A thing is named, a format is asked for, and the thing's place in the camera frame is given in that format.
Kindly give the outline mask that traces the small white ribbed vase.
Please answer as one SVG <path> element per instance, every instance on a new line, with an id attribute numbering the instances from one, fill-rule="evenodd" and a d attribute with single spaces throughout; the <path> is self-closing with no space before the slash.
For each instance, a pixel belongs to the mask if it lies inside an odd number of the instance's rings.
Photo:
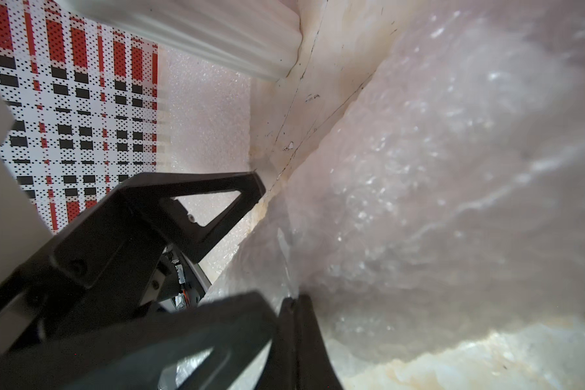
<path id="1" fill-rule="evenodd" d="M 280 1 L 70 0 L 61 8 L 267 81 L 285 78 L 302 44 Z"/>

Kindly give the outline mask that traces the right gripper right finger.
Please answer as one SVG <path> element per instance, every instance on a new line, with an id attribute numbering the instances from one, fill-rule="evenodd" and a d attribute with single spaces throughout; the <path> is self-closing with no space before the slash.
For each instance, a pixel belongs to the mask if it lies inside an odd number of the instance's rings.
<path id="1" fill-rule="evenodd" d="M 342 389 L 309 295 L 283 300 L 257 389 Z"/>

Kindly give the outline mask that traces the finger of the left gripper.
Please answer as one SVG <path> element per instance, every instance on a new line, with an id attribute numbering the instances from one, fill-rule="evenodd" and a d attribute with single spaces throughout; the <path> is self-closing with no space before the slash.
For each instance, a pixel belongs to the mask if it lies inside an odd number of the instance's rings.
<path id="1" fill-rule="evenodd" d="M 254 172 L 125 180 L 0 284 L 0 351 L 133 319 L 167 246 L 199 263 L 264 193 Z"/>

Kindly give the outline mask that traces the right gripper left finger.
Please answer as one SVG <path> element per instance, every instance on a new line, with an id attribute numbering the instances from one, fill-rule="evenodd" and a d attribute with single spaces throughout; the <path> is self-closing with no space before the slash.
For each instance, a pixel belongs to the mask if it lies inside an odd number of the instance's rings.
<path id="1" fill-rule="evenodd" d="M 0 389 L 156 389 L 163 371 L 208 352 L 180 385 L 227 389 L 276 331 L 257 292 L 139 318 L 0 357 Z"/>

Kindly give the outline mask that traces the bubble wrap sheet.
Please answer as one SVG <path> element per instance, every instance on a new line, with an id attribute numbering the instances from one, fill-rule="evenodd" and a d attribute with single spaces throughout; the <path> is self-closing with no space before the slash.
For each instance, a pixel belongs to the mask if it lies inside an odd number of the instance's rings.
<path id="1" fill-rule="evenodd" d="M 439 1 L 213 284 L 352 389 L 585 389 L 585 1 Z"/>
<path id="2" fill-rule="evenodd" d="M 250 170 L 250 78 L 187 53 L 159 51 L 161 172 Z"/>

